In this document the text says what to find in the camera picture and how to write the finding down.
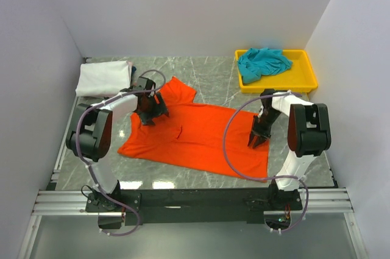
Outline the orange t-shirt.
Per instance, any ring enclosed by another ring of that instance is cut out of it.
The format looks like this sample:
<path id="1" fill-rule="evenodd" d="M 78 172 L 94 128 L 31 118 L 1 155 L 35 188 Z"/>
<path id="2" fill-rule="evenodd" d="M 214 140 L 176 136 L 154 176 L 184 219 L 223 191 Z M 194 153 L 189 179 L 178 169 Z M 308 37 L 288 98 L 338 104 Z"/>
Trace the orange t-shirt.
<path id="1" fill-rule="evenodd" d="M 144 126 L 132 114 L 131 134 L 118 154 L 225 176 L 267 177 L 269 144 L 247 146 L 253 113 L 195 103 L 196 90 L 176 77 L 160 93 L 169 117 Z"/>

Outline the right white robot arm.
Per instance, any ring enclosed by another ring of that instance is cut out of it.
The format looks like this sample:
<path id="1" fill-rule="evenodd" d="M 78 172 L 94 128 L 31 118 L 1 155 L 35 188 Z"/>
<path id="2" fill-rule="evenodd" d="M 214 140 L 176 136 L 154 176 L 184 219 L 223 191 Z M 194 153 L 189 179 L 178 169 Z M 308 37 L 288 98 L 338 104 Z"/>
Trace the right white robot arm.
<path id="1" fill-rule="evenodd" d="M 304 101 L 290 91 L 270 89 L 260 96 L 262 106 L 253 118 L 249 147 L 256 148 L 271 138 L 272 125 L 281 114 L 289 118 L 289 152 L 275 180 L 277 189 L 267 196 L 269 206 L 280 210 L 289 202 L 286 191 L 298 189 L 309 165 L 332 143 L 328 107 Z"/>

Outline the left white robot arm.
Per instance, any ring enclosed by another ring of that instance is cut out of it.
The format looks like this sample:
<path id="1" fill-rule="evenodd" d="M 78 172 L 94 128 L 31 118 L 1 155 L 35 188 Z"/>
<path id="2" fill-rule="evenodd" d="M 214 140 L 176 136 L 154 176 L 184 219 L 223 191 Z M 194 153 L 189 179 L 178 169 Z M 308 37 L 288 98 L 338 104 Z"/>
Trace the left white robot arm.
<path id="1" fill-rule="evenodd" d="M 107 162 L 112 140 L 113 123 L 134 113 L 144 126 L 153 126 L 154 119 L 169 115 L 168 108 L 153 80 L 140 76 L 134 85 L 96 104 L 79 104 L 74 109 L 66 136 L 66 147 L 85 164 L 93 180 L 93 188 L 103 193 L 100 204 L 107 211 L 117 210 L 122 197 Z"/>

